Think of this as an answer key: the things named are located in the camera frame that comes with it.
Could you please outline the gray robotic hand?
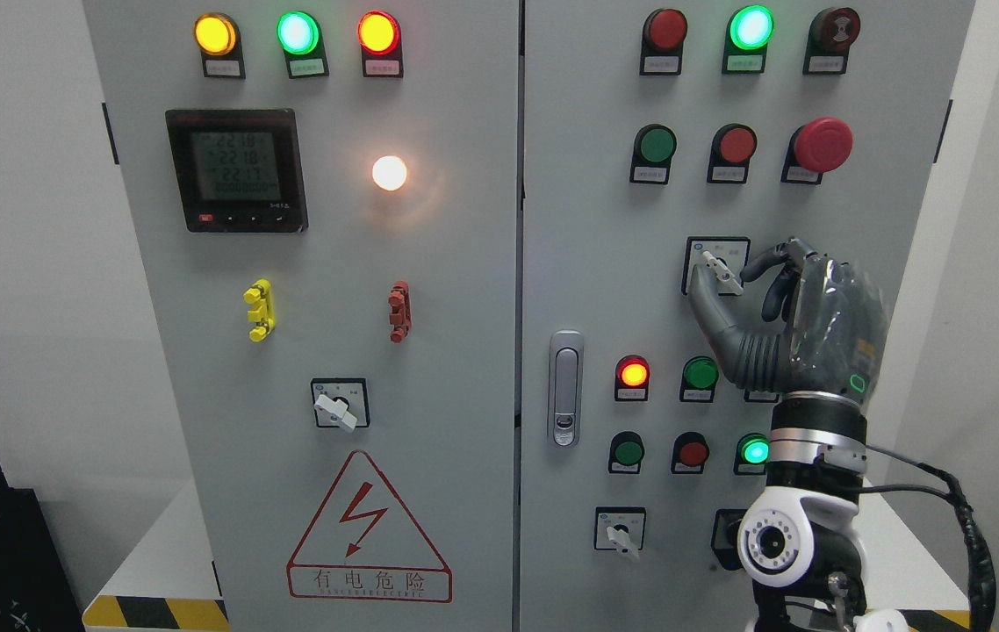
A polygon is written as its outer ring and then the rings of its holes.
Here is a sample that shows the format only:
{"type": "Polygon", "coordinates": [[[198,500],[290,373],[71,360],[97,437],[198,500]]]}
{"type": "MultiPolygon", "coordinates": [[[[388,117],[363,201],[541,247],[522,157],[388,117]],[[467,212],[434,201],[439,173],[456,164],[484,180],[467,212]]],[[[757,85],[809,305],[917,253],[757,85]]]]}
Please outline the gray robotic hand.
{"type": "Polygon", "coordinates": [[[880,375],[888,312],[869,275],[821,255],[792,237],[758,255],[737,277],[751,283],[772,267],[764,321],[783,319],[778,334],[740,327],[719,300],[720,273],[701,262],[688,277],[689,304],[716,363],[746,391],[829,393],[864,408],[880,375]]]}

